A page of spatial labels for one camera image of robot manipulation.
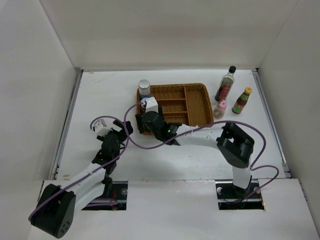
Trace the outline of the silver lid blue jar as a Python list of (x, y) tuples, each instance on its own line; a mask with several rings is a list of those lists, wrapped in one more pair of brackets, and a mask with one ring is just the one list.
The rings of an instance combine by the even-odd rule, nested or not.
[(142, 79), (138, 83), (139, 97), (140, 99), (151, 97), (151, 85), (147, 79)]

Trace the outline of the tall dark sauce bottle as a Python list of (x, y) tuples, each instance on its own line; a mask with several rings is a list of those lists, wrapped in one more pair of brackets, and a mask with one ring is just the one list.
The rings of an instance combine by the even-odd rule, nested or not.
[(236, 69), (237, 68), (235, 66), (230, 66), (228, 73), (222, 77), (219, 88), (214, 97), (217, 102), (227, 99), (228, 94), (235, 82), (234, 73), (236, 72)]

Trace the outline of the red chili sauce bottle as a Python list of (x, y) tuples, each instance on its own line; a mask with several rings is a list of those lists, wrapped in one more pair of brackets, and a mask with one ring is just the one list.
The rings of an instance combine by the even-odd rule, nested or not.
[(236, 100), (235, 104), (232, 107), (232, 112), (234, 114), (240, 114), (243, 111), (252, 91), (253, 89), (251, 87), (245, 88), (244, 92), (239, 96), (239, 98)]

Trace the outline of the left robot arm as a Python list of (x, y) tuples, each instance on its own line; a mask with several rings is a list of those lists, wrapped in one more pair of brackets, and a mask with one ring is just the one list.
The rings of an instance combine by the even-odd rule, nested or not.
[(70, 229), (77, 212), (97, 197), (105, 200), (112, 195), (110, 175), (128, 145), (127, 137), (133, 133), (130, 121), (115, 118), (113, 124), (120, 130), (107, 127), (103, 119), (96, 119), (90, 124), (101, 141), (100, 150), (88, 167), (74, 176), (70, 183), (51, 183), (44, 188), (36, 209), (28, 218), (32, 226), (60, 239)]

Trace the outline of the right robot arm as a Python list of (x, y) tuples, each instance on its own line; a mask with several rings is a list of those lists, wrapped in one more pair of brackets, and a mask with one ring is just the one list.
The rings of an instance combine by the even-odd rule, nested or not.
[(140, 130), (151, 132), (155, 138), (169, 146), (201, 146), (217, 149), (232, 166), (232, 192), (238, 198), (250, 192), (252, 180), (250, 161), (255, 141), (235, 123), (226, 123), (221, 129), (197, 129), (181, 123), (168, 123), (164, 117), (149, 111), (136, 115)]

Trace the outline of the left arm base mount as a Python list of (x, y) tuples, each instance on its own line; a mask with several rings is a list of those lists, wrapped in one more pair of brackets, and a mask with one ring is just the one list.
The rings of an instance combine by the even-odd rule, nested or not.
[(127, 209), (128, 181), (113, 181), (111, 177), (102, 181), (101, 196), (91, 201), (83, 211), (125, 211)]

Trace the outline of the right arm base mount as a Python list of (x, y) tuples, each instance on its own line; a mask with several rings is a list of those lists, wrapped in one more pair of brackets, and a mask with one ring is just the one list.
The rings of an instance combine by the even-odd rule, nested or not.
[(215, 186), (219, 210), (265, 209), (257, 181), (251, 182), (247, 189), (236, 187), (232, 182), (217, 182)]

